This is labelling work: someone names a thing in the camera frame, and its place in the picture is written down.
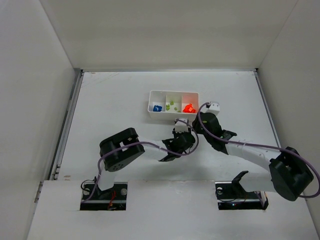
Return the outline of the orange round dish lego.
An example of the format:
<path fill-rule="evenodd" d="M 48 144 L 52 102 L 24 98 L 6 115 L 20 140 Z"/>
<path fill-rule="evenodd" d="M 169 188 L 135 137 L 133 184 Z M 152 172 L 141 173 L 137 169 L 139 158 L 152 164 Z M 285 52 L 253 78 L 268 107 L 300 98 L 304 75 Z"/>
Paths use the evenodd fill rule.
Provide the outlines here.
<path fill-rule="evenodd" d="M 183 113 L 195 114 L 197 110 L 194 108 L 192 103 L 187 104 L 182 110 Z"/>

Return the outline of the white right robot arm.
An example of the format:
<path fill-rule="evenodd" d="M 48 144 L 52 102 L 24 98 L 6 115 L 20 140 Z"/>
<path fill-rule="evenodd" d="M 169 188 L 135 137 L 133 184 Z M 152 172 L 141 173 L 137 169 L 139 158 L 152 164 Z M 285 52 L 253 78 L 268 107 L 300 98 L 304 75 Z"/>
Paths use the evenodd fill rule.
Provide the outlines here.
<path fill-rule="evenodd" d="M 320 175 L 292 147 L 254 144 L 237 138 L 232 131 L 222 129 L 211 112 L 198 112 L 192 123 L 198 134 L 216 151 L 249 161 L 265 170 L 261 175 L 243 170 L 232 181 L 234 190 L 244 192 L 276 192 L 288 201 L 303 196 L 303 191 Z"/>

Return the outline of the large blue arch lego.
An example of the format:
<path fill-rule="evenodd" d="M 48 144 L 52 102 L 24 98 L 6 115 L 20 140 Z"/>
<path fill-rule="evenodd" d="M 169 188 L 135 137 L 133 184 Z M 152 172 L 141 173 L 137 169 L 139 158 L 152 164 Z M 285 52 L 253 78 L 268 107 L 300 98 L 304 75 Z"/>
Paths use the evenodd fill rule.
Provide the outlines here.
<path fill-rule="evenodd" d="M 152 111 L 153 112 L 161 112 L 163 107 L 161 105 L 154 105 Z"/>

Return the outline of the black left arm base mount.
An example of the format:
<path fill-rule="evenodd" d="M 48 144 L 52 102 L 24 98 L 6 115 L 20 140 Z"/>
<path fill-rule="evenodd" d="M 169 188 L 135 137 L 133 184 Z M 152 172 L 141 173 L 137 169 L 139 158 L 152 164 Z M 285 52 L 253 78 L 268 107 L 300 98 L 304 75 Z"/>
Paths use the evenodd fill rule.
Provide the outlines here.
<path fill-rule="evenodd" d="M 125 211 L 127 208 L 128 183 L 116 182 L 112 188 L 94 190 L 97 178 L 81 183 L 81 211 Z"/>

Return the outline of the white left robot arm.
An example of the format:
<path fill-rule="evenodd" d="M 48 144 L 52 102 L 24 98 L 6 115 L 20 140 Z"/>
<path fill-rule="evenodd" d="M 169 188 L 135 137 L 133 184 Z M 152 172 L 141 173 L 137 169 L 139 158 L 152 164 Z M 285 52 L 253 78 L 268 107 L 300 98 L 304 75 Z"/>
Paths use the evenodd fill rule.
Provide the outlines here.
<path fill-rule="evenodd" d="M 183 132 L 173 132 L 173 137 L 161 141 L 143 138 L 132 127 L 100 142 L 97 189 L 107 191 L 114 186 L 115 172 L 134 160 L 145 158 L 159 162 L 171 162 L 188 156 L 199 145 L 199 136 L 190 127 Z"/>

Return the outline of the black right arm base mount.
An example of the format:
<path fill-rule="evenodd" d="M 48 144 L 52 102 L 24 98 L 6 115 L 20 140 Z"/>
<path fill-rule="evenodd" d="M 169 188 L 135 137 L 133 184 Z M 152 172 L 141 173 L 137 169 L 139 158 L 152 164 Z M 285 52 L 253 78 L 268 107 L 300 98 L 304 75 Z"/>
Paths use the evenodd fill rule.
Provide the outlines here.
<path fill-rule="evenodd" d="M 264 191 L 245 191 L 240 180 L 249 172 L 242 171 L 231 181 L 216 181 L 215 196 L 218 209 L 227 210 L 263 210 L 269 206 Z"/>

